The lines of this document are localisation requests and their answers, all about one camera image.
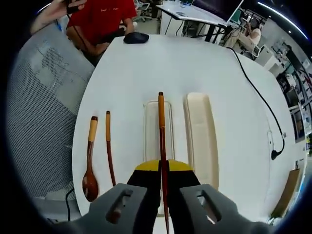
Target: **beige plastic tray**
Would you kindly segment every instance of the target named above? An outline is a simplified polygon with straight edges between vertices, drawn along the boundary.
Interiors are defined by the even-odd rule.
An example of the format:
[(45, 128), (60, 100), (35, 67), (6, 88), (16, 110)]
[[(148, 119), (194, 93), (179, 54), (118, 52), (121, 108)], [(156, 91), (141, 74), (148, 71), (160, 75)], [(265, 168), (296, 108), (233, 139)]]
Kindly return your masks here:
[(183, 101), (189, 164), (201, 184), (219, 187), (215, 123), (209, 97), (190, 93)]

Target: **phone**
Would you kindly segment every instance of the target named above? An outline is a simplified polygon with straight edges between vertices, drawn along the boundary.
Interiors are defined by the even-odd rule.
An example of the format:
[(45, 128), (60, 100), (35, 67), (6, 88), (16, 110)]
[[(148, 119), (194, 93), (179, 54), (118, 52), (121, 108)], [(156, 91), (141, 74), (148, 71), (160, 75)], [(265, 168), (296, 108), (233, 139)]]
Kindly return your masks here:
[(72, 3), (72, 0), (65, 0), (65, 2), (66, 2), (67, 14), (72, 14), (72, 13), (74, 13), (74, 12), (76, 12), (76, 11), (79, 10), (79, 9), (78, 9), (79, 6), (68, 7), (68, 5), (69, 5), (70, 3)]

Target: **black mouse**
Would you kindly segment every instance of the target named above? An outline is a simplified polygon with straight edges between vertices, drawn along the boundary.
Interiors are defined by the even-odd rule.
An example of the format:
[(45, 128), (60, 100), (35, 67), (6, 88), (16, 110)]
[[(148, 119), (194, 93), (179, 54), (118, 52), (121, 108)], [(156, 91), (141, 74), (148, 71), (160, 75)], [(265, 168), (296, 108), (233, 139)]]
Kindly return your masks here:
[(123, 39), (123, 41), (126, 44), (142, 44), (147, 42), (149, 38), (150, 36), (145, 33), (133, 32), (128, 33)]

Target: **wooden chopstick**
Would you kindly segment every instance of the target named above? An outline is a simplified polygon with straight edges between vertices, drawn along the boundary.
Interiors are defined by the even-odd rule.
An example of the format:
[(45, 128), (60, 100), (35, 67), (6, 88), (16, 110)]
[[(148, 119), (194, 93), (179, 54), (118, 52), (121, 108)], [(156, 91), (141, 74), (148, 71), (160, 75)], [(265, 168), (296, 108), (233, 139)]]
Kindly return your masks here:
[(113, 168), (113, 160), (112, 160), (112, 149), (111, 149), (111, 113), (109, 111), (106, 112), (106, 148), (107, 148), (107, 158), (108, 158), (108, 166), (109, 172), (111, 174), (112, 184), (116, 185), (114, 168)]
[(167, 204), (167, 163), (166, 163), (166, 141), (165, 141), (165, 102), (164, 93), (158, 94), (158, 121), (159, 121), (159, 140), (160, 140), (160, 165), (161, 165), (161, 182), (162, 196), (164, 202), (164, 213), (167, 233), (169, 233), (169, 214)]

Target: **computer screen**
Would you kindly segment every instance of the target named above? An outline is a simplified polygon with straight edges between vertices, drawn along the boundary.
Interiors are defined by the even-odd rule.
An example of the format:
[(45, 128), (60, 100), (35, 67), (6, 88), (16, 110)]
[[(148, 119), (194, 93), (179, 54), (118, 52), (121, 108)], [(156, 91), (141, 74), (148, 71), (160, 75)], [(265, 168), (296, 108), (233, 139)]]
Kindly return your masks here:
[(243, 0), (194, 0), (193, 6), (209, 11), (228, 21)]
[(289, 59), (294, 69), (299, 71), (302, 68), (301, 62), (291, 49), (287, 52), (286, 57)]

